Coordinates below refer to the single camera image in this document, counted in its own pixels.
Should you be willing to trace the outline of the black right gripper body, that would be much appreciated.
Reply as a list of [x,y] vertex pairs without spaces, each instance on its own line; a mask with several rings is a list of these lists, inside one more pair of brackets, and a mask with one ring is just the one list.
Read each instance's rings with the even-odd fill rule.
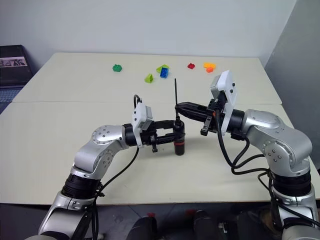
[[[220,120],[222,112],[224,110],[224,102],[220,101],[218,98],[211,99],[208,106],[205,108],[205,120],[203,127],[200,130],[200,134],[207,136],[208,132],[217,132],[216,119]],[[219,111],[220,115],[217,118],[216,112]]]

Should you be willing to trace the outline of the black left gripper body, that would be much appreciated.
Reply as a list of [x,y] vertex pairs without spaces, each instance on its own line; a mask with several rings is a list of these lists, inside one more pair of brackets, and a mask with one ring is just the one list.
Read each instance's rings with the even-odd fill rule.
[[158,151],[156,145],[157,136],[157,128],[155,127],[155,123],[152,122],[149,127],[140,134],[142,146],[152,146],[152,152],[156,153]]

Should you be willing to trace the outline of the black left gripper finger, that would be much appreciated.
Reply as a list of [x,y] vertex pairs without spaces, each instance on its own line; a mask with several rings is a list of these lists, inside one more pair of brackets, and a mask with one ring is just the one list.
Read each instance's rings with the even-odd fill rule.
[[174,120],[160,120],[160,121],[153,121],[150,125],[150,129],[152,131],[156,131],[158,129],[172,129],[174,127]]
[[163,136],[157,136],[155,139],[156,144],[167,144],[167,143],[172,143],[174,141],[175,141],[174,133],[167,133]]

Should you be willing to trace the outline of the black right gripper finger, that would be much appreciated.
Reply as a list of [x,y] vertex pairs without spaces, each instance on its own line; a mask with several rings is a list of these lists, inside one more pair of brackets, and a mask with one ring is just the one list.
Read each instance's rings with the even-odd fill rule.
[[202,122],[202,123],[204,123],[205,120],[207,119],[207,114],[202,111],[196,111],[196,110],[190,110],[190,109],[180,109],[180,110],[178,110],[178,113],[188,119]]
[[180,102],[175,105],[175,110],[178,112],[182,112],[182,111],[206,112],[207,107],[198,103],[193,103],[193,102]]

